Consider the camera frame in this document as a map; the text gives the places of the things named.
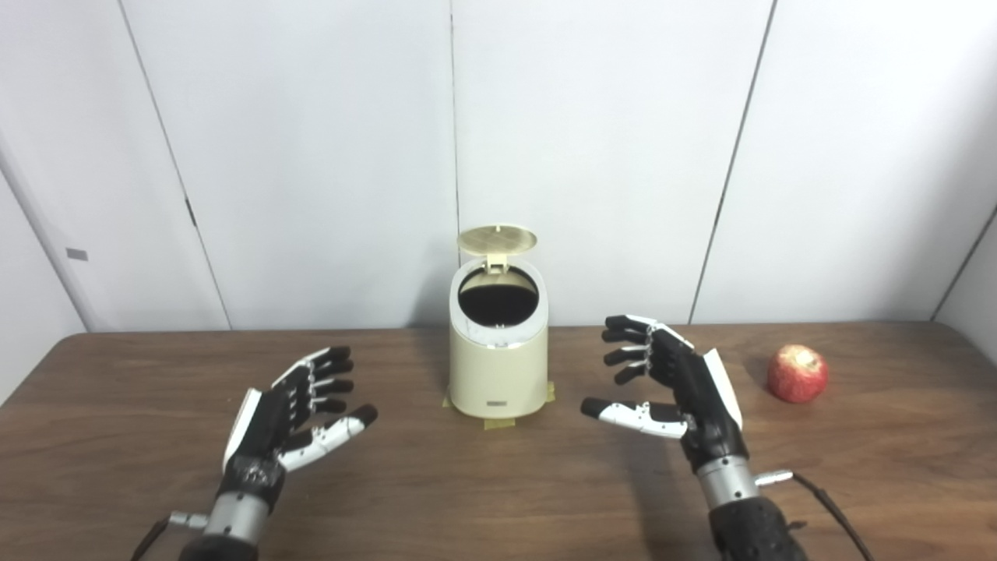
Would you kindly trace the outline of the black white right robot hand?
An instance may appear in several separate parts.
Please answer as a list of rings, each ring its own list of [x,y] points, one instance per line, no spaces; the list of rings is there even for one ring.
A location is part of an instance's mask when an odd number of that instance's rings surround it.
[[[672,392],[673,404],[613,402],[587,397],[580,406],[588,418],[615,424],[648,436],[673,438],[692,471],[709,462],[750,452],[743,436],[743,415],[718,351],[700,354],[672,327],[649,317],[606,317],[601,337],[621,342],[603,358],[605,365],[623,365],[614,376],[617,386],[648,377]]]

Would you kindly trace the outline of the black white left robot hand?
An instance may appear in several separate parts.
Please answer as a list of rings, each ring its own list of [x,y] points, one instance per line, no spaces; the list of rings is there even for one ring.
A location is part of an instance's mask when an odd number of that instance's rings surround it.
[[[306,468],[359,436],[379,417],[338,398],[354,388],[351,348],[303,356],[266,390],[249,388],[229,433],[217,494],[260,499],[273,510],[290,472]]]

